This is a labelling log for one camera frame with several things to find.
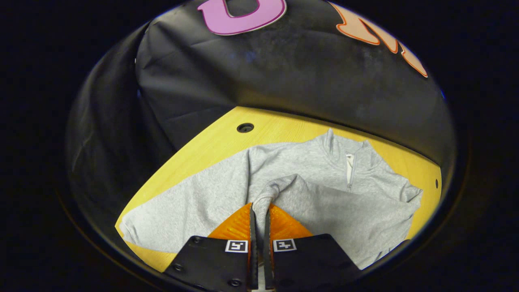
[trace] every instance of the sweatshirt sleeve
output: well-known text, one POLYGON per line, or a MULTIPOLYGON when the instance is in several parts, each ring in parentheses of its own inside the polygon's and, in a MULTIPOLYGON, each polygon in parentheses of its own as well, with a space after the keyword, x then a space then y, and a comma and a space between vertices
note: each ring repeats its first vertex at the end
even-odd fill
POLYGON ((241 151, 129 211, 119 226, 135 245, 177 253, 190 236, 207 236, 245 204, 250 150, 241 151))

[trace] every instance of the wooden table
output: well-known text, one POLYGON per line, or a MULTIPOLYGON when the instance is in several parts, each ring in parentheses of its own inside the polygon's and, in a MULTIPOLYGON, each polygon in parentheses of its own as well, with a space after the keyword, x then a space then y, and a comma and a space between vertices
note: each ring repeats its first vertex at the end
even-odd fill
MULTIPOLYGON (((302 116, 254 108, 236 107, 211 124, 172 156, 135 194, 117 219, 115 228, 121 237, 122 217, 135 207, 178 184, 185 178, 216 164, 244 149, 278 142, 305 142, 326 133, 356 141, 368 140, 391 168, 424 190, 421 206, 415 212, 407 238, 412 238, 427 222, 440 201, 440 167, 416 152, 385 139, 347 127, 302 116), (238 125, 252 123, 251 132, 237 131, 238 125)), ((176 256, 128 243, 145 263, 163 272, 176 256)))

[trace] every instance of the screw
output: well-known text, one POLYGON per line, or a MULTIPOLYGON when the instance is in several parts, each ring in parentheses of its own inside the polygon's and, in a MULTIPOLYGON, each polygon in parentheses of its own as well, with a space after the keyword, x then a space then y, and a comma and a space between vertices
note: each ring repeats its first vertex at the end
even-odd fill
POLYGON ((179 272, 184 271, 184 268, 183 268, 181 265, 177 264, 177 263, 173 266, 173 268, 174 268, 176 271, 179 271, 179 272))
POLYGON ((232 279, 229 281, 229 285, 231 286, 234 286, 234 287, 238 287, 241 285, 241 281, 238 280, 238 279, 232 279))

